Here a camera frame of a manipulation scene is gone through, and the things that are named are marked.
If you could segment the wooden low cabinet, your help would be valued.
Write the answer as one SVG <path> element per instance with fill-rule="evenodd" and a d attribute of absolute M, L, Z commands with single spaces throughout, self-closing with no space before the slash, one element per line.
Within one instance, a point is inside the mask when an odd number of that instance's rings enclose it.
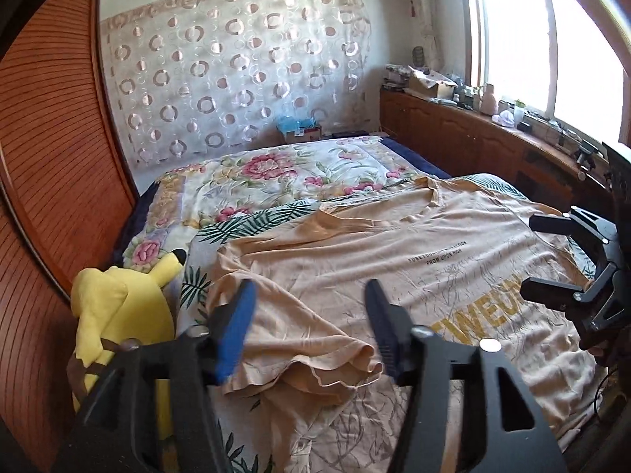
<path fill-rule="evenodd" d="M 609 190 L 549 142 L 500 127 L 476 113 L 381 90 L 381 127 L 394 140 L 457 177 L 490 173 L 530 199 L 613 217 Z"/>

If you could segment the wooden louvered wardrobe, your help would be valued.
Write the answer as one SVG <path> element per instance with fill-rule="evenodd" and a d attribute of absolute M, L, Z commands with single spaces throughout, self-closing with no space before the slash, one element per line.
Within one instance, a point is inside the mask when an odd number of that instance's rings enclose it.
<path fill-rule="evenodd" d="M 137 199 L 105 98 L 98 0 L 21 0 L 1 34 L 1 467 L 46 472 L 74 416 L 72 280 Z"/>

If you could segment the pink bottle on sill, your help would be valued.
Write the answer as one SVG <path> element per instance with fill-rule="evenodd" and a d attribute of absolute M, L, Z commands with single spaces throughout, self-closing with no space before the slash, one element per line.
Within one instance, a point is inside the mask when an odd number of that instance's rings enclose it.
<path fill-rule="evenodd" d="M 480 113 L 492 116 L 497 113 L 498 102 L 495 96 L 495 87 L 492 83 L 487 83 L 480 96 Z"/>

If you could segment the window with wooden frame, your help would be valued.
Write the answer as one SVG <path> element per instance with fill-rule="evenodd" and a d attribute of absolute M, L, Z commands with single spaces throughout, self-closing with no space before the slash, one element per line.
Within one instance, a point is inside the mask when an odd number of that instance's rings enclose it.
<path fill-rule="evenodd" d="M 465 0 L 470 80 L 598 143 L 630 134 L 630 78 L 577 0 Z"/>

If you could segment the sheer circle pattern curtain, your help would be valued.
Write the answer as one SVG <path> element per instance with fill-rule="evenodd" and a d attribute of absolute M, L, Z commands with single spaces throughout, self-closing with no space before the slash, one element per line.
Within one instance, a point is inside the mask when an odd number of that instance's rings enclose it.
<path fill-rule="evenodd" d="M 136 171 L 255 149 L 285 117 L 368 121 L 364 0 L 161 0 L 101 24 L 123 151 Z"/>

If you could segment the yellow Pikachu plush toy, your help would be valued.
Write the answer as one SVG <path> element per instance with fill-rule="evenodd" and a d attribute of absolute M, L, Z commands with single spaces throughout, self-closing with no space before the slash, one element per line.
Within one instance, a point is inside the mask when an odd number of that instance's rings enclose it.
<path fill-rule="evenodd" d="M 81 270 L 71 292 L 71 310 L 78 319 L 75 349 L 66 366 L 79 408 L 124 342 L 141 345 L 175 338 L 174 322 L 162 289 L 183 270 L 186 252 L 176 249 L 148 272 L 113 266 L 105 271 Z"/>

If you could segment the open cardboard box on cabinet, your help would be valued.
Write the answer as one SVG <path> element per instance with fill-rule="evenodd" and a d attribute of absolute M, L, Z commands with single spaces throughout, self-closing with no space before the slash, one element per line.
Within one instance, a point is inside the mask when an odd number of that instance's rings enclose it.
<path fill-rule="evenodd" d="M 456 87 L 457 83 L 433 69 L 411 69 L 409 89 L 423 97 L 450 99 Z"/>

